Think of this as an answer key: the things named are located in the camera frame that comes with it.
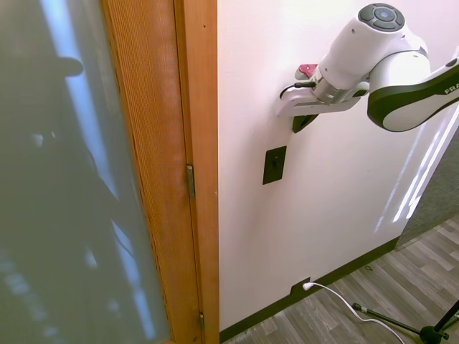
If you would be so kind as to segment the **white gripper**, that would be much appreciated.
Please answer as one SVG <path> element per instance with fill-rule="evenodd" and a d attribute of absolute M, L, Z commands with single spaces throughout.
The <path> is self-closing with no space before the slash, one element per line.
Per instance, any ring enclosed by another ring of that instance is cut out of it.
<path fill-rule="evenodd" d="M 275 115 L 294 117 L 292 131 L 299 133 L 310 125 L 320 114 L 339 113 L 351 109 L 369 91 L 368 82 L 360 82 L 352 90 L 338 91 L 325 102 L 317 98 L 313 91 L 314 82 L 296 82 L 285 88 L 275 101 Z"/>

